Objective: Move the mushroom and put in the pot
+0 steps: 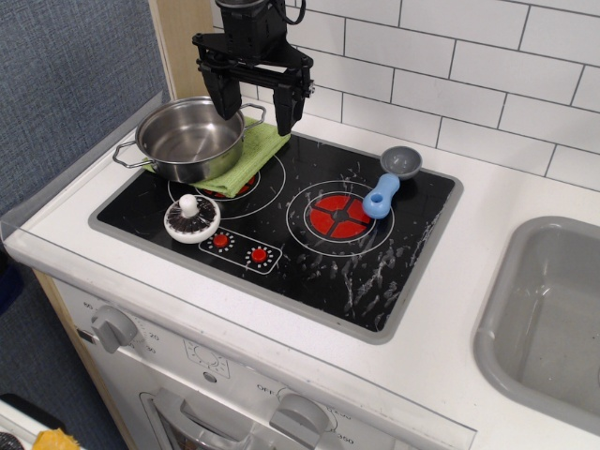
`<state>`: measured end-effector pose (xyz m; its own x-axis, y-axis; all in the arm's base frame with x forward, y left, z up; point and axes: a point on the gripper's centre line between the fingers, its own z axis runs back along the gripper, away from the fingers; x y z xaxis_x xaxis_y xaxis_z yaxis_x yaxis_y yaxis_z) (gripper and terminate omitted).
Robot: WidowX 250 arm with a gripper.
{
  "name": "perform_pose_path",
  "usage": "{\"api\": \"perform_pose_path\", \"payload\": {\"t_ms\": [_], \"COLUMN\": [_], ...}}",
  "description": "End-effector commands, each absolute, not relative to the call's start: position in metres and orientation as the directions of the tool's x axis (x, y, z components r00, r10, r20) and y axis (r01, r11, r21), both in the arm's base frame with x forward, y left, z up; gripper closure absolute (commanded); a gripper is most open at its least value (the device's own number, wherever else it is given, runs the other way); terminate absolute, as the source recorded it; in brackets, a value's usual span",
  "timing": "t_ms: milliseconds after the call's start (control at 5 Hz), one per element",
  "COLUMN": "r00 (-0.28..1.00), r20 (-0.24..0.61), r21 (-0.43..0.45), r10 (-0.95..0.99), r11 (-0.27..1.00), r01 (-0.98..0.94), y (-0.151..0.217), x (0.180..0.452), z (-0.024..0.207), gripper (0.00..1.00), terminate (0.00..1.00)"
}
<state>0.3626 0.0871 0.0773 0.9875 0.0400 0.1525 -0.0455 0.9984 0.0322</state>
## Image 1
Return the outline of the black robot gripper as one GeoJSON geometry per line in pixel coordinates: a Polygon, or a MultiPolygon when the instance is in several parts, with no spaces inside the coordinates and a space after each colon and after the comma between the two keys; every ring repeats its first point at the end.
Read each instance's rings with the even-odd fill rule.
{"type": "Polygon", "coordinates": [[[277,132],[291,133],[302,118],[305,98],[314,93],[313,60],[287,40],[288,28],[301,23],[307,3],[295,18],[284,1],[218,1],[223,31],[198,33],[197,64],[217,113],[231,119],[241,107],[240,83],[273,89],[277,132]]]}

